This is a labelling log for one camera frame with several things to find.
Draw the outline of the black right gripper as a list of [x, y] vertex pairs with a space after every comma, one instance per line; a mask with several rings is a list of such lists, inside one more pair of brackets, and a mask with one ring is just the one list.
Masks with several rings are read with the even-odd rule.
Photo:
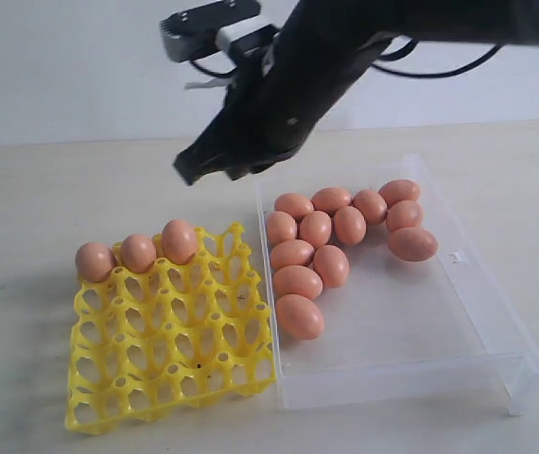
[[267, 51], [222, 134], [205, 131], [173, 166], [186, 185], [262, 173], [296, 153], [389, 45], [390, 1], [301, 1]]

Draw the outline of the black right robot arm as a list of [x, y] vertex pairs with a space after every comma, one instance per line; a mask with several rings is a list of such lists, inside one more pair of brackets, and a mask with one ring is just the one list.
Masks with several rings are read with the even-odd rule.
[[223, 172], [232, 180], [294, 156], [317, 123], [370, 68], [421, 42], [539, 46], [539, 1], [301, 1], [286, 22], [256, 1], [216, 1], [176, 12], [160, 31], [167, 56], [233, 63], [212, 122], [175, 159], [187, 184]]

